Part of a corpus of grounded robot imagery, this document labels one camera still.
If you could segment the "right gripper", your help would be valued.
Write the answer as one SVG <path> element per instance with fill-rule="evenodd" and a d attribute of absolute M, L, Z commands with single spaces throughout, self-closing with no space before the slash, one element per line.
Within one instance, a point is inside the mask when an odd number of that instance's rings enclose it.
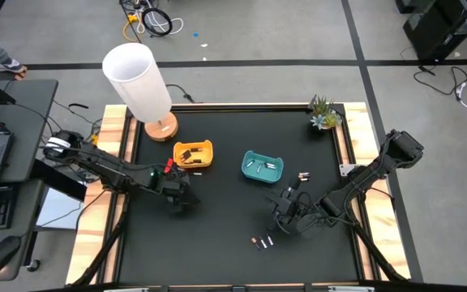
<path fill-rule="evenodd" d="M 303 194 L 293 196 L 301 185 L 300 178 L 292 178 L 289 182 L 289 194 L 276 194 L 269 192 L 265 198 L 276 205 L 276 225 L 282 231 L 287 231 L 286 225 L 293 220 L 298 220 L 305 212 L 305 204 L 302 201 Z"/>

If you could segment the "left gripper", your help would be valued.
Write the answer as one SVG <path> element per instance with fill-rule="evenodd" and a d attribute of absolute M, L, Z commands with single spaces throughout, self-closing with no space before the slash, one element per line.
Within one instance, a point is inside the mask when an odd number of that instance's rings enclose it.
<path fill-rule="evenodd" d="M 162 194 L 169 203 L 174 203 L 175 211 L 186 211 L 199 203 L 199 198 L 190 188 L 190 178 L 184 169 L 170 170 L 163 173 Z"/>

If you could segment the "teal plastic bin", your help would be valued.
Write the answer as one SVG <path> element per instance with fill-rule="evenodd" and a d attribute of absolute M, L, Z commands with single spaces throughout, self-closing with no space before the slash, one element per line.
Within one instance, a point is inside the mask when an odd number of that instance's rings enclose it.
<path fill-rule="evenodd" d="M 246 164 L 252 159 L 255 160 L 255 163 L 250 167 L 246 167 Z M 276 169 L 270 170 L 265 168 L 266 162 L 274 164 Z M 257 173 L 259 163 L 262 163 L 263 166 L 260 172 Z M 283 169 L 284 162 L 280 157 L 267 157 L 262 154 L 253 152 L 252 150 L 249 150 L 245 153 L 241 164 L 241 171 L 245 177 L 270 184 L 276 183 L 281 179 Z"/>

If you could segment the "yellow plastic bin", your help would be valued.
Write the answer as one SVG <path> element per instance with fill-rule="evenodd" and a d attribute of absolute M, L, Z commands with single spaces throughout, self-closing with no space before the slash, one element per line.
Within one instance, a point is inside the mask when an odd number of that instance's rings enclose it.
<path fill-rule="evenodd" d="M 185 161 L 193 161 L 194 159 L 201 159 L 202 163 L 193 163 L 191 165 L 183 165 L 183 162 L 180 159 L 180 156 L 191 148 L 202 148 L 201 152 L 192 152 L 191 156 Z M 213 160 L 213 145 L 210 140 L 205 140 L 202 142 L 192 142 L 192 143 L 181 143 L 177 142 L 173 147 L 173 159 L 174 162 L 183 169 L 192 169 L 192 168 L 203 168 L 208 167 L 212 164 Z"/>

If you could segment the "potted succulent plant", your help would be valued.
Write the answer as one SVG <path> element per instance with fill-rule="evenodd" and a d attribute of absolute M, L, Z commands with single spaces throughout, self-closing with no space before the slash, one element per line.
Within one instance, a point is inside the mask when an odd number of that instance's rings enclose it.
<path fill-rule="evenodd" d="M 311 125 L 319 131 L 329 130 L 342 124 L 341 115 L 334 110 L 334 103 L 327 101 L 326 97 L 315 94 L 308 105 L 308 110 L 311 112 Z"/>

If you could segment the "wooden table side board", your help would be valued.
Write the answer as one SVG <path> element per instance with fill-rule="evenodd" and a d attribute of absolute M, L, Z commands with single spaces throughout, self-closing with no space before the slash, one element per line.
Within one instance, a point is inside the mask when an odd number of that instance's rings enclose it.
<path fill-rule="evenodd" d="M 368 165 L 379 154 L 371 116 L 364 102 L 342 102 L 345 121 L 336 128 L 344 165 Z M 355 217 L 385 259 L 403 277 L 410 271 L 396 218 L 399 199 L 392 193 L 390 179 L 375 182 L 365 199 L 351 202 Z"/>
<path fill-rule="evenodd" d="M 137 122 L 124 105 L 107 105 L 103 113 L 97 147 L 117 157 L 130 160 Z M 79 279 L 96 257 L 112 229 L 118 223 L 125 196 L 104 191 L 100 182 L 88 185 L 84 212 L 76 230 L 75 244 L 66 283 Z"/>

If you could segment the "black desk foot bar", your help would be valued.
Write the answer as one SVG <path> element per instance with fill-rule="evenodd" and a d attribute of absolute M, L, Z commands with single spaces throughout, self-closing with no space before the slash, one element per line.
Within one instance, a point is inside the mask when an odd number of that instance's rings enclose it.
<path fill-rule="evenodd" d="M 30 178 L 37 178 L 47 187 L 68 195 L 72 199 L 84 202 L 87 188 L 77 180 L 63 174 L 40 160 L 35 160 Z"/>

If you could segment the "white lamp with wooden base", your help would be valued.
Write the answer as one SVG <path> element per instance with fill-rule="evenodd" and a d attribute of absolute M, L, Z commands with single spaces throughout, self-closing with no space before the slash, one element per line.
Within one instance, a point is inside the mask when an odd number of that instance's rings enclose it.
<path fill-rule="evenodd" d="M 171 112 L 172 99 L 146 45 L 116 46 L 105 55 L 102 70 L 152 140 L 166 141 L 176 135 L 178 120 Z"/>

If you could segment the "black desk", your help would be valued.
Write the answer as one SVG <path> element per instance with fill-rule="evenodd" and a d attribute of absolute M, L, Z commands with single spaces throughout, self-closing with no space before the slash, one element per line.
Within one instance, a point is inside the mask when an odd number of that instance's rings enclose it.
<path fill-rule="evenodd" d="M 12 133 L 10 148 L 0 169 L 0 187 L 16 189 L 11 226 L 0 230 L 0 242 L 7 236 L 21 237 L 20 249 L 0 270 L 0 281 L 11 281 L 30 260 L 32 253 L 28 246 L 34 237 L 41 202 L 47 192 L 44 182 L 30 178 L 30 173 L 58 81 L 0 81 L 0 88 L 16 100 L 13 105 L 0 105 L 0 123 Z"/>

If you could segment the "black computer mouse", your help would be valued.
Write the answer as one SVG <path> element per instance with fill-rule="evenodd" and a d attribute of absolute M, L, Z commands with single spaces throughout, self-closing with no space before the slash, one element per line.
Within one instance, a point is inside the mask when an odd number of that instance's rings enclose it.
<path fill-rule="evenodd" d="M 0 242 L 0 270 L 12 260 L 20 249 L 21 237 L 7 236 Z"/>

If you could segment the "black computer tower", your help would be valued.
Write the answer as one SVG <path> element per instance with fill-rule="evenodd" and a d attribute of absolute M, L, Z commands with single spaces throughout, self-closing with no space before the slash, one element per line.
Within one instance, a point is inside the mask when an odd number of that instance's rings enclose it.
<path fill-rule="evenodd" d="M 419 60 L 444 60 L 467 38 L 467 0 L 414 0 L 403 25 Z"/>

